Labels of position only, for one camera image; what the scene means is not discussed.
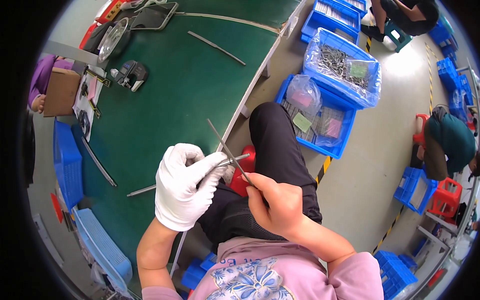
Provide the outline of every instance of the white glove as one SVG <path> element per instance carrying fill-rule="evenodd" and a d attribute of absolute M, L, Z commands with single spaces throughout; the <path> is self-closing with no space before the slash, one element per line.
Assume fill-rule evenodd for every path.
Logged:
<path fill-rule="evenodd" d="M 160 223 L 175 231 L 191 229 L 212 203 L 227 170 L 216 166 L 226 159 L 223 152 L 205 157 L 192 144 L 170 146 L 156 172 L 155 216 Z"/>

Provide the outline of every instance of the floral print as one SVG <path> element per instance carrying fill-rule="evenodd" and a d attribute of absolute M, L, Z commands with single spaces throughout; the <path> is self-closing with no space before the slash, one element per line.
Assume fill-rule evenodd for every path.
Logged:
<path fill-rule="evenodd" d="M 294 300 L 293 294 L 281 285 L 282 276 L 272 269 L 276 261 L 269 257 L 213 270 L 210 276 L 219 289 L 207 300 Z"/>

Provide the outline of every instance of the metal bowl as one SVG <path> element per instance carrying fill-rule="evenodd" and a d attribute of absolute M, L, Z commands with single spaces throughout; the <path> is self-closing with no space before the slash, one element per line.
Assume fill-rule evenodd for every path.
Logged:
<path fill-rule="evenodd" d="M 128 18 L 123 18 L 117 22 L 105 37 L 98 54 L 98 62 L 104 62 L 110 56 L 119 55 L 125 48 L 125 45 L 127 45 L 129 38 Z"/>

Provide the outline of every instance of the teal shirt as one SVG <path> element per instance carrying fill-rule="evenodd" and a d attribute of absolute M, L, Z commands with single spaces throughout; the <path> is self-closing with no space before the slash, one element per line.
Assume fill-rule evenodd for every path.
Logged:
<path fill-rule="evenodd" d="M 475 137 L 464 122 L 451 114 L 445 114 L 440 125 L 429 119 L 430 134 L 448 156 L 448 174 L 460 172 L 475 157 Z"/>

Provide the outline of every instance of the green paper label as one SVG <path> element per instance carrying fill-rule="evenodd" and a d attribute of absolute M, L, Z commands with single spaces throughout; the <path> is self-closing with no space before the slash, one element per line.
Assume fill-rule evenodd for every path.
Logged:
<path fill-rule="evenodd" d="M 308 119 L 299 112 L 295 115 L 292 121 L 293 121 L 293 124 L 295 124 L 295 126 L 300 128 L 300 130 L 303 131 L 304 133 L 307 133 L 308 129 L 312 125 L 312 122 L 308 121 Z"/>
<path fill-rule="evenodd" d="M 353 63 L 350 66 L 350 76 L 352 77 L 358 77 L 358 78 L 365 78 L 365 74 L 367 73 L 367 67 L 358 65 Z"/>

